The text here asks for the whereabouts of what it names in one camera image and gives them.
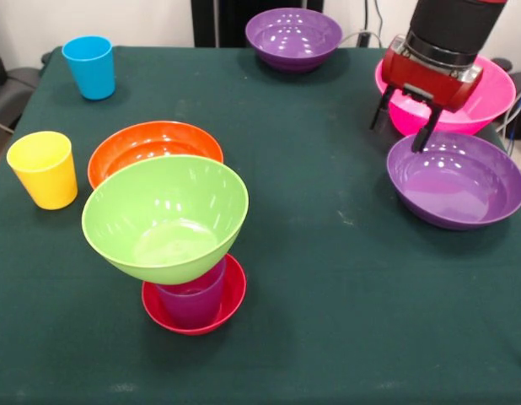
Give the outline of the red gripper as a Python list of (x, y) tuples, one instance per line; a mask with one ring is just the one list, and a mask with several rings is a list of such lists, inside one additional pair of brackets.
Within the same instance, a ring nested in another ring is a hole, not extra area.
[(386, 88), (379, 100), (369, 129), (382, 131), (389, 116), (389, 103), (395, 91), (431, 107), (424, 127), (411, 145), (413, 153), (422, 153), (427, 146), (442, 110), (456, 112), (472, 96), (483, 77), (483, 67), (472, 63), (466, 67), (438, 65), (423, 59), (407, 44), (403, 35), (390, 43), (381, 62), (381, 78)]

